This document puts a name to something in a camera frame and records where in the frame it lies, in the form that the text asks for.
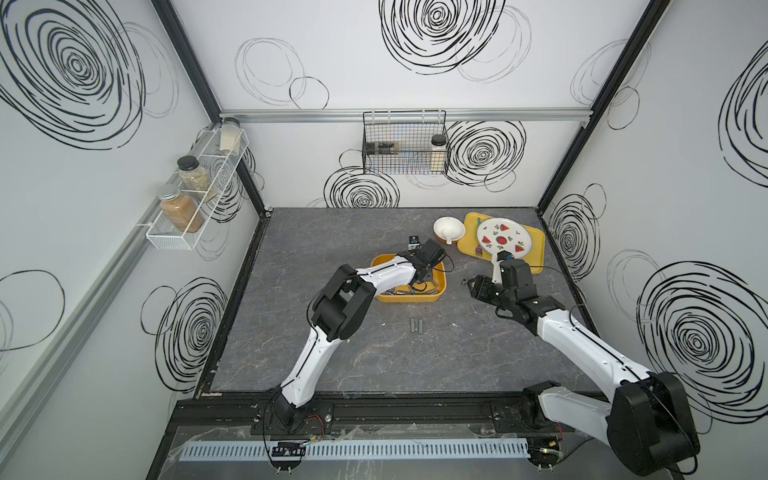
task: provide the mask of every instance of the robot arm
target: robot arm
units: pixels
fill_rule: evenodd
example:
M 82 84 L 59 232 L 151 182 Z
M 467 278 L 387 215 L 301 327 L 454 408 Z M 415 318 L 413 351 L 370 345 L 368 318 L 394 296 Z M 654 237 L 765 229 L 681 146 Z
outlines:
M 579 395 L 556 382 L 523 391 L 521 412 L 533 429 L 562 422 L 609 445 L 633 473 L 649 475 L 700 451 L 682 382 L 653 373 L 584 328 L 549 296 L 539 296 L 523 260 L 499 262 L 502 284 L 487 276 L 468 282 L 470 294 L 496 305 L 496 315 L 513 319 L 563 352 L 598 385 L 608 401 Z M 510 315 L 502 315 L 504 310 Z
M 342 265 L 312 301 L 310 335 L 290 374 L 280 383 L 274 412 L 286 427 L 293 412 L 315 394 L 320 374 L 343 340 L 357 331 L 376 295 L 400 285 L 421 283 L 445 251 L 427 240 L 416 250 L 401 252 L 389 262 L 370 268 Z

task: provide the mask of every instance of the glass jar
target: glass jar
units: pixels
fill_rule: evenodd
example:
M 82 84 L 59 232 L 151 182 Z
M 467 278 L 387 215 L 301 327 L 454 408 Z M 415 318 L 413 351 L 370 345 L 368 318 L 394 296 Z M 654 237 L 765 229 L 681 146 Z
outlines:
M 432 158 L 429 162 L 429 170 L 433 172 L 445 171 L 445 157 L 448 153 L 448 138 L 445 135 L 432 135 Z
M 236 118 L 224 118 L 219 131 L 219 150 L 226 155 L 240 154 L 240 122 Z
M 207 192 L 203 203 L 208 202 L 211 198 L 214 198 L 219 192 L 216 187 L 210 185 L 210 177 L 205 168 L 200 166 L 200 162 L 197 161 L 192 155 L 186 155 L 176 161 L 179 166 L 179 177 L 184 182 L 184 186 L 187 190 L 197 190 L 200 192 Z
M 160 208 L 168 216 L 168 220 L 180 232 L 197 232 L 203 226 L 205 220 L 197 212 L 197 204 L 191 197 L 182 195 L 176 185 L 163 185 L 157 191 L 160 199 Z

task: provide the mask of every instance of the marble surface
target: marble surface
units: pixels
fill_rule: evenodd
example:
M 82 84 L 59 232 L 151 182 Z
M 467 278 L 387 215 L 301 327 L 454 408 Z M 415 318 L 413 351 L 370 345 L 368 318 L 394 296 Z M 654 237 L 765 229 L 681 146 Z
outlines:
M 369 266 L 381 253 L 405 250 L 409 235 L 433 238 L 435 219 L 464 220 L 470 211 L 541 228 L 532 208 L 275 209 L 212 390 L 259 391 L 280 383 L 306 342 L 307 303 L 339 265 Z M 490 276 L 490 262 L 455 245 L 446 251 L 455 270 L 440 300 L 373 300 L 359 330 L 333 354 L 317 391 L 508 392 L 544 380 L 598 390 L 556 348 L 469 296 L 462 279 Z M 548 242 L 545 265 L 559 270 L 551 252 Z M 544 269 L 534 280 L 540 294 L 575 304 L 560 273 Z M 411 333 L 411 318 L 423 320 L 421 335 Z

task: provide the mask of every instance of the plate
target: plate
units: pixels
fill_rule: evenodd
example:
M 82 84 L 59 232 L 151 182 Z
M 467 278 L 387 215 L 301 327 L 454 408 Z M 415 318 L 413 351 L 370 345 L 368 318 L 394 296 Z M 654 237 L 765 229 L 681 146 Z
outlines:
M 478 245 L 495 256 L 506 250 L 514 258 L 528 255 L 533 247 L 531 234 L 508 218 L 489 218 L 478 226 Z

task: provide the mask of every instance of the wire basket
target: wire basket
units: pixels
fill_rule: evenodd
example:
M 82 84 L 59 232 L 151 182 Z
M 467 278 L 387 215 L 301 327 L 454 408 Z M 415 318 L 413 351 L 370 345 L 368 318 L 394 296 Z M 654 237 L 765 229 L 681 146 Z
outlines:
M 227 188 L 230 186 L 237 165 L 248 147 L 248 136 L 245 135 L 243 129 L 240 129 L 240 134 L 234 142 L 239 147 L 233 148 L 229 154 L 226 154 L 219 150 L 220 134 L 220 128 L 215 131 L 205 131 L 203 136 L 207 135 L 209 138 L 200 153 L 195 155 L 211 179 L 210 187 L 207 190 L 187 190 L 178 176 L 178 170 L 171 180 L 171 183 L 177 185 L 183 195 L 195 200 L 197 203 L 195 215 L 200 215 L 204 219 L 203 225 L 197 231 L 190 232 L 189 228 L 192 224 L 192 220 L 190 220 L 184 231 L 180 231 L 171 223 L 168 215 L 160 210 L 147 230 L 147 240 L 159 250 L 194 250 L 200 237 L 203 236 L 208 222 L 210 222 L 211 215 L 217 211 L 222 197 L 228 195 L 229 190 Z
M 362 114 L 362 167 L 383 174 L 442 175 L 451 155 L 432 150 L 445 135 L 445 110 L 367 111 Z

